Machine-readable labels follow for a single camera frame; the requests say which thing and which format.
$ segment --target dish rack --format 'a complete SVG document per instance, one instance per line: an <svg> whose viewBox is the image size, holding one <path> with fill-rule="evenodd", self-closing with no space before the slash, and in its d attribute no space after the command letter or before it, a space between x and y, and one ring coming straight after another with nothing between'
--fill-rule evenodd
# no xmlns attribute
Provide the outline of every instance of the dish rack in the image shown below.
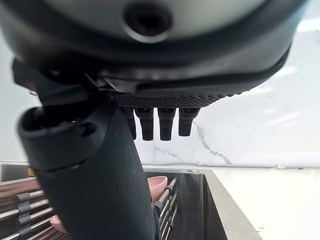
<svg viewBox="0 0 320 240"><path fill-rule="evenodd" d="M154 203L159 240L169 240L178 214L178 190L174 177ZM50 224L55 215L35 178L0 186L0 240L71 240Z"/></svg>

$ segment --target pink bowl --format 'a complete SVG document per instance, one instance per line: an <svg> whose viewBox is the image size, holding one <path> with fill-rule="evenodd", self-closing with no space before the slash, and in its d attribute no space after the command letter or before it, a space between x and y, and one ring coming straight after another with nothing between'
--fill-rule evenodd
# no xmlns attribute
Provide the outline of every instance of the pink bowl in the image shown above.
<svg viewBox="0 0 320 240"><path fill-rule="evenodd" d="M59 232L62 232L65 234L67 233L67 231L65 230L64 226L62 225L62 223L57 215L55 215L55 216L53 216L53 218L51 218L50 223Z"/></svg>
<svg viewBox="0 0 320 240"><path fill-rule="evenodd" d="M168 178L166 176L154 176L148 179L149 189L151 192L152 202L155 203L161 195L168 184Z"/></svg>
<svg viewBox="0 0 320 240"><path fill-rule="evenodd" d="M154 176L149 177L147 180L151 192L152 202L155 203L164 193L164 190L168 184L168 178L166 176ZM57 215L51 218L50 223L58 231L67 233Z"/></svg>

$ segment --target white marble wall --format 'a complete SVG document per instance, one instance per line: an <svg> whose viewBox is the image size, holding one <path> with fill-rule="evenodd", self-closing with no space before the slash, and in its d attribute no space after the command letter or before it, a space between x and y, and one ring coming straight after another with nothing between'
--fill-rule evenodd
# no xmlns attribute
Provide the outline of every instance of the white marble wall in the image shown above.
<svg viewBox="0 0 320 240"><path fill-rule="evenodd" d="M319 9L320 0L312 0L280 72L245 94L203 108L190 137L178 136L176 116L172 141L160 141L156 117L154 141L142 141L137 119L135 143L142 163L320 167ZM10 60L0 38L0 161L26 161L15 124L39 101L13 84Z"/></svg>

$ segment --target stainless steel sink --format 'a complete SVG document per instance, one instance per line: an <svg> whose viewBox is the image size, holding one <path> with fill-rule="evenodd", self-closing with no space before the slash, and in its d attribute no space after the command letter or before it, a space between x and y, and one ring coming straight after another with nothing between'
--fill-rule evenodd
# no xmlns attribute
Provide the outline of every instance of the stainless steel sink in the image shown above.
<svg viewBox="0 0 320 240"><path fill-rule="evenodd" d="M162 240L261 240L211 170L145 168L144 171L146 177L167 176L169 182L177 178L174 185L174 191L178 192L174 225ZM46 239L55 239L59 233L54 232L48 221L54 212L42 214L43 210L50 208L48 202L30 212L39 213L40 218L29 223L31 228L36 226L31 232L20 235L22 228L18 223L22 215L11 213L19 208L17 195L23 193L31 193L28 204L39 205L46 201L34 178L0 182L0 240L40 240L44 237L41 232L51 234Z"/></svg>

